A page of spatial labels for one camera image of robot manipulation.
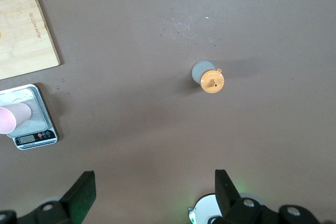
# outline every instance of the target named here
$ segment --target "cup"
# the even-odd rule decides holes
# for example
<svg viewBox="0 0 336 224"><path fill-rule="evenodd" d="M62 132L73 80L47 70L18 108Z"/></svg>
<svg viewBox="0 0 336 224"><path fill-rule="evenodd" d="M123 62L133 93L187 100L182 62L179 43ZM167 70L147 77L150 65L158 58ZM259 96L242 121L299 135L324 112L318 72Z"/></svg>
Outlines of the cup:
<svg viewBox="0 0 336 224"><path fill-rule="evenodd" d="M25 103L13 103L0 107L0 134L9 134L31 117L31 109Z"/></svg>

